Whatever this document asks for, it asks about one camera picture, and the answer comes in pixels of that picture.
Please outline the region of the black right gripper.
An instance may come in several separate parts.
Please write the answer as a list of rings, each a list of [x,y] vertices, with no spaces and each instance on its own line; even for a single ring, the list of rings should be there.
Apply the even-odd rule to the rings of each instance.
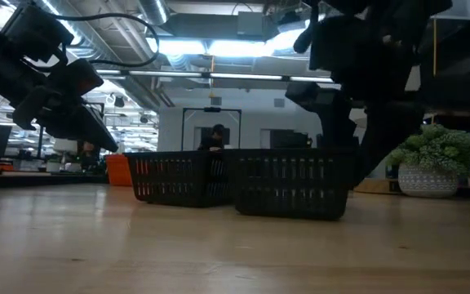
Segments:
[[[293,50],[309,52],[309,68],[331,79],[354,100],[398,100],[430,18],[453,6],[452,0],[303,0],[311,8],[308,27]],[[314,82],[290,82],[286,98],[318,116],[317,147],[359,146],[351,102],[337,89]],[[399,144],[416,133],[424,109],[414,103],[366,104],[366,131],[357,151],[353,185],[359,185]]]

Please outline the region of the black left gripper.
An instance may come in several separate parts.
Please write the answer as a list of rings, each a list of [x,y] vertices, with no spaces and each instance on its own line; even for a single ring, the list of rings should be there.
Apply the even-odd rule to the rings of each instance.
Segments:
[[[63,94],[54,87],[37,86],[13,113],[14,123],[24,129],[32,130],[34,119],[55,138],[81,140],[112,152],[118,150],[100,114],[85,106],[81,96]]]

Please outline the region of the black plastic basket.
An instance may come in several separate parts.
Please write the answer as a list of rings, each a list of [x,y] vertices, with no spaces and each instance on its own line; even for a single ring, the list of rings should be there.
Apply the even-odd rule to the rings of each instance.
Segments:
[[[218,207],[232,202],[228,168],[219,151],[128,153],[137,200],[177,207]]]
[[[223,156],[242,215],[336,221],[345,213],[354,149],[233,149]]]

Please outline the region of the person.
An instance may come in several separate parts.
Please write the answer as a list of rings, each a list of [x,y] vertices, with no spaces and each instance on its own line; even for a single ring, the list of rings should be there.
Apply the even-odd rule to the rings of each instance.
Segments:
[[[95,166],[98,156],[99,153],[97,152],[97,148],[92,143],[86,141],[82,143],[82,149],[79,154],[79,158],[81,159],[83,169],[88,169],[91,166]]]
[[[210,136],[202,138],[198,150],[218,151],[224,148],[223,142],[224,126],[215,124]]]

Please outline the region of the orange plastic basket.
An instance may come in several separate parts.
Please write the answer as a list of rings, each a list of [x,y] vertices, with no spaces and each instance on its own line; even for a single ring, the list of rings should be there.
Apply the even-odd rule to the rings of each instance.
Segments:
[[[109,183],[113,186],[132,186],[128,159],[123,154],[105,156]]]

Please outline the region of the round wooden lamp base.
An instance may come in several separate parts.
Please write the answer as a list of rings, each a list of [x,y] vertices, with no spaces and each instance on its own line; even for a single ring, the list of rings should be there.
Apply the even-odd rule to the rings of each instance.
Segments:
[[[363,194],[401,194],[396,179],[365,178],[353,191]]]

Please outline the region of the white cylindrical lamp shade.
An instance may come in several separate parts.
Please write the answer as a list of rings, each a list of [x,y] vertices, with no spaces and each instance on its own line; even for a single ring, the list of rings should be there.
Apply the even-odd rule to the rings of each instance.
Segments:
[[[419,90],[421,85],[421,74],[420,74],[420,66],[416,65],[411,68],[410,75],[407,79],[406,91],[417,91]]]

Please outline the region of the green potted plant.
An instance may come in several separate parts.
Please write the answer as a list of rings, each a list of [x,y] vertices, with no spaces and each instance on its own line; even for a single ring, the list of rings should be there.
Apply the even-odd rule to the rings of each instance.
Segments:
[[[421,198],[449,198],[459,180],[470,176],[470,133],[423,125],[387,157],[398,167],[397,182],[403,194]]]

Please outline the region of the black aluminium table frame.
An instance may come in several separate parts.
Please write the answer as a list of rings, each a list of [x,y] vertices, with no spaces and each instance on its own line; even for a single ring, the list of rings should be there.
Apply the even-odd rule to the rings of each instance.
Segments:
[[[0,189],[44,185],[108,184],[106,176],[0,176]]]

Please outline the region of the black background gantry frame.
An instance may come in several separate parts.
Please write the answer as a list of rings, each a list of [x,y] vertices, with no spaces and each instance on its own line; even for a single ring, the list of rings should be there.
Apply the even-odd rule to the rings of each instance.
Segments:
[[[202,111],[205,113],[221,113],[221,112],[236,112],[238,113],[238,119],[235,119],[238,125],[238,142],[237,142],[237,147],[241,147],[241,132],[242,132],[242,110],[241,109],[222,109],[220,107],[203,107],[203,108],[189,108],[189,107],[184,107],[182,108],[182,117],[181,117],[181,137],[180,137],[180,151],[184,151],[184,135],[185,135],[185,123],[189,118],[191,118],[193,115],[186,116],[186,113],[188,111]]]

